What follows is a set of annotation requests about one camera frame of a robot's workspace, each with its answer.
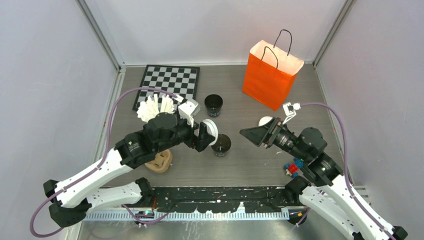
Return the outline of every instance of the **orange paper bag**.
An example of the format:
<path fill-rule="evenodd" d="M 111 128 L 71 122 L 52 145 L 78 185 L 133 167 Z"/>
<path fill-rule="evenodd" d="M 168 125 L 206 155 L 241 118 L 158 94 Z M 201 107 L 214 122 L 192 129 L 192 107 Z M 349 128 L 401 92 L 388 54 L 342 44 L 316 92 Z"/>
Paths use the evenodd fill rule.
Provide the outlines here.
<path fill-rule="evenodd" d="M 282 31 L 290 34 L 290 47 L 285 52 L 276 47 Z M 304 61 L 291 55 L 292 34 L 283 29 L 274 45 L 262 40 L 250 49 L 244 76 L 243 93 L 277 111 L 289 95 Z"/>

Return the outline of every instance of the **cable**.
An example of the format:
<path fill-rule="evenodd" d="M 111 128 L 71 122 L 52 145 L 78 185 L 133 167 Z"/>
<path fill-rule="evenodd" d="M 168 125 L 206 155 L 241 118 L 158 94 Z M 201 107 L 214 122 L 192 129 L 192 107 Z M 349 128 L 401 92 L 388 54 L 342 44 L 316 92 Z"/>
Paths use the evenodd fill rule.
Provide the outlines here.
<path fill-rule="evenodd" d="M 296 225 L 294 225 L 290 231 L 293 231 L 296 227 L 299 227 L 299 224 L 301 224 L 301 222 L 306 218 L 306 215 L 308 215 L 309 210 L 311 210 L 310 207 L 307 208 L 306 212 L 304 213 L 304 215 L 300 218 L 300 220 L 296 223 Z"/>
<path fill-rule="evenodd" d="M 154 87 L 147 87 L 147 86 L 143 86 L 143 87 L 137 87 L 137 88 L 133 88 L 133 89 L 130 89 L 130 90 L 128 90 L 128 91 L 126 91 L 126 92 L 124 92 L 124 93 L 122 93 L 119 97 L 118 97 L 118 99 L 116 100 L 116 102 L 113 104 L 113 107 L 112 107 L 112 111 L 110 112 L 110 115 L 109 115 L 109 120 L 108 120 L 108 122 L 107 122 L 107 134 L 106 134 L 106 148 L 108 148 L 109 147 L 109 140 L 110 140 L 110 135 L 111 135 L 111 128 L 112 128 L 112 121 L 113 121 L 113 119 L 114 119 L 114 114 L 115 114 L 115 111 L 116 111 L 116 109 L 117 109 L 117 106 L 118 106 L 118 103 L 126 96 L 126 95 L 128 95 L 129 93 L 132 93 L 132 92 L 135 92 L 135 91 L 141 91 L 141 90 L 147 90 L 147 91 L 156 91 L 156 92 L 160 92 L 160 93 L 163 93 L 163 94 L 167 94 L 167 95 L 169 95 L 170 97 L 172 97 L 172 98 L 177 98 L 178 96 L 177 95 L 175 95 L 174 93 L 171 93 L 171 92 L 167 92 L 167 91 L 165 91 L 165 90 L 162 90 L 162 89 L 158 89 L 158 88 L 154 88 Z M 55 197 L 57 197 L 59 194 L 61 194 L 61 193 L 63 193 L 64 192 L 64 190 L 66 191 L 67 189 L 69 189 L 69 188 L 71 188 L 72 186 L 74 186 L 74 185 L 76 185 L 77 183 L 79 183 L 79 182 L 81 182 L 82 180 L 84 180 L 84 179 L 86 179 L 86 178 L 88 178 L 90 175 L 92 175 L 93 173 L 95 173 L 102 165 L 103 165 L 103 163 L 105 163 L 105 161 L 106 161 L 106 156 L 108 155 L 108 151 L 107 150 L 105 150 L 104 151 L 104 154 L 103 154 L 103 158 L 101 159 L 101 161 L 98 163 L 98 165 L 95 167 L 95 168 L 93 168 L 91 171 L 89 171 L 88 173 L 86 173 L 85 175 L 83 175 L 82 177 L 80 177 L 80 178 L 78 178 L 77 180 L 75 180 L 75 181 L 73 181 L 73 182 L 71 182 L 70 184 L 68 184 L 68 185 L 66 185 L 66 186 L 64 186 L 63 187 L 63 189 L 60 189 L 59 191 L 57 191 L 57 192 L 55 192 L 55 193 L 53 193 L 50 197 L 48 197 L 46 200 L 44 200 L 42 203 L 41 203 L 41 205 L 40 206 L 38 206 L 37 207 L 37 209 L 34 211 L 34 213 L 32 214 L 32 216 L 31 216 L 31 220 L 29 221 L 29 231 L 31 232 L 31 234 L 34 236 L 34 237 L 37 237 L 37 238 L 48 238 L 48 237 L 51 237 L 51 236 L 53 236 L 53 235 L 55 235 L 55 234 L 57 234 L 58 232 L 60 232 L 62 229 L 64 229 L 63 227 L 61 227 L 61 228 L 59 228 L 59 229 L 57 229 L 56 231 L 54 231 L 54 232 L 51 232 L 51 233 L 48 233 L 48 234 L 39 234 L 39 233 L 37 233 L 36 231 L 35 231 L 35 229 L 34 229 L 34 222 L 35 222 L 35 219 L 36 219 L 36 216 L 38 215 L 38 213 L 40 212 L 40 210 L 48 203 L 48 202 L 50 202 L 50 200 L 52 200 L 52 199 L 54 199 Z"/>
<path fill-rule="evenodd" d="M 129 214 L 138 222 L 138 223 L 140 223 L 140 224 L 145 224 L 145 225 L 153 225 L 153 224 L 156 224 L 156 223 L 158 223 L 158 222 L 160 222 L 162 219 L 164 219 L 164 218 L 166 218 L 170 213 L 169 212 L 167 212 L 167 213 L 165 213 L 163 216 L 161 216 L 161 217 L 159 217 L 158 219 L 156 219 L 156 220 L 153 220 L 153 221 L 142 221 L 142 220 L 140 220 L 140 218 L 138 218 L 131 210 L 130 210 L 130 208 L 129 207 L 127 207 L 127 205 L 122 205 L 122 207 L 123 208 L 125 208 L 128 212 L 129 212 Z"/>
<path fill-rule="evenodd" d="M 154 202 L 153 202 L 153 205 L 156 205 L 156 197 L 154 198 Z M 153 225 L 153 224 L 156 224 L 156 223 L 158 223 L 160 220 L 162 220 L 162 219 L 164 219 L 166 216 L 168 216 L 169 215 L 169 212 L 167 212 L 164 216 L 162 216 L 162 217 L 160 217 L 160 218 L 158 218 L 155 222 L 153 222 L 153 221 L 148 221 L 148 222 L 146 222 L 146 223 L 143 223 L 143 222 L 141 222 L 141 221 L 139 221 L 140 219 L 137 217 L 137 215 L 139 215 L 139 214 L 133 214 L 133 212 L 128 208 L 128 206 L 127 205 L 122 205 L 122 207 L 124 207 L 128 212 L 129 212 L 129 214 L 134 218 L 135 217 L 135 220 L 137 220 L 137 222 L 139 223 L 139 224 L 144 224 L 144 225 Z M 122 230 L 121 232 L 119 232 L 118 234 L 116 234 L 115 236 L 111 236 L 111 237 L 101 237 L 101 236 L 97 236 L 93 231 L 94 231 L 94 228 L 95 228 L 96 226 L 94 226 L 92 229 L 90 229 L 89 230 L 89 235 L 88 235 L 88 237 L 87 237 L 87 239 L 86 240 L 88 240 L 89 238 L 90 238 L 90 236 L 93 236 L 93 237 L 95 237 L 96 239 L 100 239 L 100 240 L 112 240 L 112 239 L 116 239 L 117 237 L 119 237 L 119 236 L 121 236 L 122 234 L 124 234 L 124 233 L 126 233 L 126 232 L 128 232 L 129 230 L 131 230 L 131 229 L 133 229 L 134 227 L 137 227 L 137 225 L 133 225 L 133 226 L 131 226 L 131 227 L 129 227 L 129 228 L 127 228 L 127 229 L 125 229 L 125 230 Z"/>
<path fill-rule="evenodd" d="M 347 144 L 346 144 L 346 132 L 345 132 L 345 127 L 342 123 L 342 119 L 340 118 L 340 116 L 336 113 L 336 111 L 330 107 L 329 105 L 322 103 L 322 102 L 308 102 L 308 103 L 301 103 L 300 107 L 306 107 L 306 106 L 312 106 L 312 105 L 318 105 L 318 106 L 322 106 L 327 108 L 328 110 L 330 110 L 332 112 L 332 114 L 335 116 L 335 118 L 338 121 L 338 124 L 340 125 L 341 128 L 341 137 L 343 139 L 343 159 L 344 159 L 344 180 L 346 182 L 347 185 L 347 190 L 350 193 L 350 196 L 353 198 L 353 200 L 356 202 L 356 204 L 359 206 L 360 209 L 362 209 L 362 211 L 380 228 L 380 230 L 384 231 L 384 233 L 391 239 L 391 240 L 396 240 L 396 238 L 390 234 L 389 231 L 387 231 L 385 229 L 385 227 L 361 204 L 361 202 L 359 201 L 359 199 L 355 196 L 354 191 L 352 190 L 352 185 L 350 185 L 350 180 L 349 180 L 349 169 L 348 169 L 348 151 L 347 151 Z"/>
<path fill-rule="evenodd" d="M 156 208 L 156 197 L 153 198 L 153 205 L 151 206 L 151 210 L 155 210 Z"/>

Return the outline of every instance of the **red block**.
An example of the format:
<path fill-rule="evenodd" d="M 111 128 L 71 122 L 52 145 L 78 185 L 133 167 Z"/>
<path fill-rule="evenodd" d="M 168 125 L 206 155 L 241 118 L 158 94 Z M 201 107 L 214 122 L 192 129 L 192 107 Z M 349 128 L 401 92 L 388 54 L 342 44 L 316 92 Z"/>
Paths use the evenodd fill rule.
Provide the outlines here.
<path fill-rule="evenodd" d="M 291 164 L 287 170 L 291 173 L 294 174 L 295 172 L 297 172 L 299 170 L 299 168 L 293 163 Z"/>

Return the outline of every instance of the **white bracket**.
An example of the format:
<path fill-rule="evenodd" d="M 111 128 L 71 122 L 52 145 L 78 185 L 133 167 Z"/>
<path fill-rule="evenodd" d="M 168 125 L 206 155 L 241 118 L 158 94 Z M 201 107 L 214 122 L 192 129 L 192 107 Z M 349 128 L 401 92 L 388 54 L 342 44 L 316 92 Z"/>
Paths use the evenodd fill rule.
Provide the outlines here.
<path fill-rule="evenodd" d="M 175 95 L 176 95 L 176 97 L 174 97 L 174 99 L 175 99 L 177 102 L 182 103 L 182 102 L 183 102 L 183 100 L 184 100 L 184 97 L 182 97 L 182 96 L 180 96 L 180 95 L 178 95 L 178 94 L 175 94 Z"/>
<path fill-rule="evenodd" d="M 187 123 L 193 127 L 195 120 L 193 119 L 200 111 L 200 104 L 193 100 L 187 100 L 185 103 L 178 106 L 178 113 L 182 119 L 187 119 Z"/>
<path fill-rule="evenodd" d="M 282 124 L 284 125 L 296 116 L 296 110 L 301 109 L 301 104 L 295 103 L 292 105 L 291 102 L 286 102 L 282 105 L 282 109 L 284 110 L 284 113 L 286 115 L 284 121 L 282 122 Z"/>

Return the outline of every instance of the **black cup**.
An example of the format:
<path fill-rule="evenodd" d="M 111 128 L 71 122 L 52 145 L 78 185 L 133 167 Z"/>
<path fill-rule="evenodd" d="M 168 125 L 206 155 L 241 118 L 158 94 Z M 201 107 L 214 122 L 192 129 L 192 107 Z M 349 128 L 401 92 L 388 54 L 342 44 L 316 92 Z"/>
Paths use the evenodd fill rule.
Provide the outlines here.
<path fill-rule="evenodd" d="M 218 134 L 218 140 L 210 146 L 217 157 L 225 157 L 231 148 L 231 139 L 225 134 Z"/>
<path fill-rule="evenodd" d="M 207 115 L 216 118 L 221 114 L 223 98 L 217 94 L 211 94 L 204 99 L 204 106 L 207 109 Z"/>

